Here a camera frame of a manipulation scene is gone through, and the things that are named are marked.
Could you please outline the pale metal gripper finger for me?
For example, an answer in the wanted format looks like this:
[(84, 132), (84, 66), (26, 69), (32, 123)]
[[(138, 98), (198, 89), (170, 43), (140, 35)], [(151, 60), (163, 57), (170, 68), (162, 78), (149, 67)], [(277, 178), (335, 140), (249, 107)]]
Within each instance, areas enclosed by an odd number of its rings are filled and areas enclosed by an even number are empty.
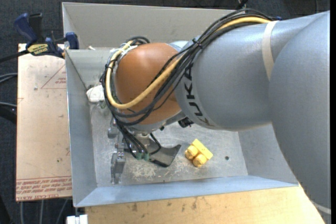
[(126, 164), (126, 157), (123, 151), (118, 151), (112, 154), (111, 158), (111, 178), (113, 184), (120, 182), (121, 175)]
[(110, 126), (107, 130), (107, 136), (109, 139), (114, 139), (119, 135), (119, 129), (115, 118), (112, 118), (110, 121)]

